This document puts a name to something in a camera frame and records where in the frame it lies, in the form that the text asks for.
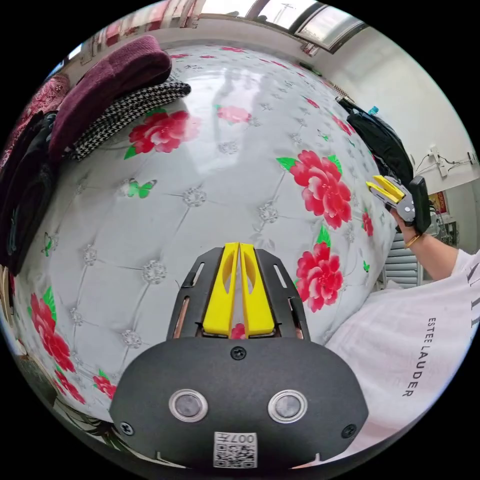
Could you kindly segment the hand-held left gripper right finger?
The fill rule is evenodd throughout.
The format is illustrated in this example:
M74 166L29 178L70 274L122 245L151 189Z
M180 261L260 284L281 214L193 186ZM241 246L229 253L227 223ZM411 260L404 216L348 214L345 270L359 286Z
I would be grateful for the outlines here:
M272 335L275 323L254 246L239 244L241 294L246 335Z

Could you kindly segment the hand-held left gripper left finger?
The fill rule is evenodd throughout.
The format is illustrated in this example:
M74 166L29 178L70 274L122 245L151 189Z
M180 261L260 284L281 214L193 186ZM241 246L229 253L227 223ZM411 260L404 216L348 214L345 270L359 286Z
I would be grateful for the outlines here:
M222 249L202 322L205 335L229 335L231 333L239 248L238 242L229 242Z

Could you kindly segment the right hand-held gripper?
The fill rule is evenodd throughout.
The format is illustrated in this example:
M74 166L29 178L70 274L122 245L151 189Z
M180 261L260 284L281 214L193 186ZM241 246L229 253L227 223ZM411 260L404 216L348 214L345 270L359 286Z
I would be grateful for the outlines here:
M386 204L388 209L394 208L407 226L415 224L415 205L410 191L395 178L374 175L374 182L367 181L370 193Z

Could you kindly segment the person's right hand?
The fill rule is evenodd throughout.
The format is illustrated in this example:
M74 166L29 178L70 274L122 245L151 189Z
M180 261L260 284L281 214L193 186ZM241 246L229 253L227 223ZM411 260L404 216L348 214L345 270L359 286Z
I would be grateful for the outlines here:
M405 247L410 248L422 235L419 234L413 226L407 226L405 221L400 217L394 208L391 208L389 212L395 219L397 227L402 233Z

